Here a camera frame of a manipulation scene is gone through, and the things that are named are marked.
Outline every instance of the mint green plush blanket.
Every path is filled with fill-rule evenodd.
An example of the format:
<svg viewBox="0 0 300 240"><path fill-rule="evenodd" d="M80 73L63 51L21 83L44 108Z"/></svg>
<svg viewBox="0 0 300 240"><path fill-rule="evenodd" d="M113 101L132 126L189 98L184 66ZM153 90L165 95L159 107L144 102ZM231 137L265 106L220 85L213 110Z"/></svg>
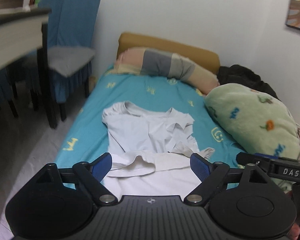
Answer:
<svg viewBox="0 0 300 240"><path fill-rule="evenodd" d="M276 98L231 83L214 88L205 104L213 119L248 153L300 160L298 125Z"/></svg>

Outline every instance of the tan headboard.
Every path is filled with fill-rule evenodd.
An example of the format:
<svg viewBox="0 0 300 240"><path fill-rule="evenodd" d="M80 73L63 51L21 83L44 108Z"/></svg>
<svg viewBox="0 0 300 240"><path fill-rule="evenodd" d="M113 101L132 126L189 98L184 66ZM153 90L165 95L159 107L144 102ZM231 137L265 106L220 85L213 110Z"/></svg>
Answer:
<svg viewBox="0 0 300 240"><path fill-rule="evenodd" d="M209 50L192 47L174 41L127 32L120 35L117 58L122 52L132 47L147 47L178 53L215 74L220 68L218 55Z"/></svg>

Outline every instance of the table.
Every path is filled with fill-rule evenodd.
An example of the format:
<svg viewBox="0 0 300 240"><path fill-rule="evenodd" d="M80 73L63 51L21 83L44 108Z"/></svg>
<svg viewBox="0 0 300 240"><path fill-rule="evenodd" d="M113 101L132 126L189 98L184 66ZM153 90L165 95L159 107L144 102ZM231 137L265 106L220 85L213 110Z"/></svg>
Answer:
<svg viewBox="0 0 300 240"><path fill-rule="evenodd" d="M51 128L57 119L51 98L47 57L48 13L50 9L31 11L12 9L0 14L0 69L37 49L42 101Z"/></svg>

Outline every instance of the floor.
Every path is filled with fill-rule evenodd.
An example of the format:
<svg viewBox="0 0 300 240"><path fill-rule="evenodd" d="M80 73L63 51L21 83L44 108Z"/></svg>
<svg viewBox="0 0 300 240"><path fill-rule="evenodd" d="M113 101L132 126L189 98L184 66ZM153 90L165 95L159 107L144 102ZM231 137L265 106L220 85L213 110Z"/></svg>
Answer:
<svg viewBox="0 0 300 240"><path fill-rule="evenodd" d="M49 127L42 104L39 111L28 107L29 95L23 84L14 100L19 118L13 118L8 103L0 111L0 240L13 237L4 209L10 198L46 163L53 162L69 128L85 102L84 89L79 88L66 103L67 119L58 127Z"/></svg>

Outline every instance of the blue bed sheet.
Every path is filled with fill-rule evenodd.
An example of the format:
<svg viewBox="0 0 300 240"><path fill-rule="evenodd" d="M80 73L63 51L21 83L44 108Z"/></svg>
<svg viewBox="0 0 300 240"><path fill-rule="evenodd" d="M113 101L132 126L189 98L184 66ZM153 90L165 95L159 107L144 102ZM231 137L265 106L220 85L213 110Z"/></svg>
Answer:
<svg viewBox="0 0 300 240"><path fill-rule="evenodd" d="M92 162L107 152L109 142L107 128L101 121L102 111L125 100L151 111L165 112L173 107L189 113L195 120L193 136L199 149L215 148L211 162L222 161L237 167L235 157L242 148L211 119L198 90L166 77L118 75L107 71L79 112L58 152L55 162L59 168L72 167L80 161Z"/></svg>

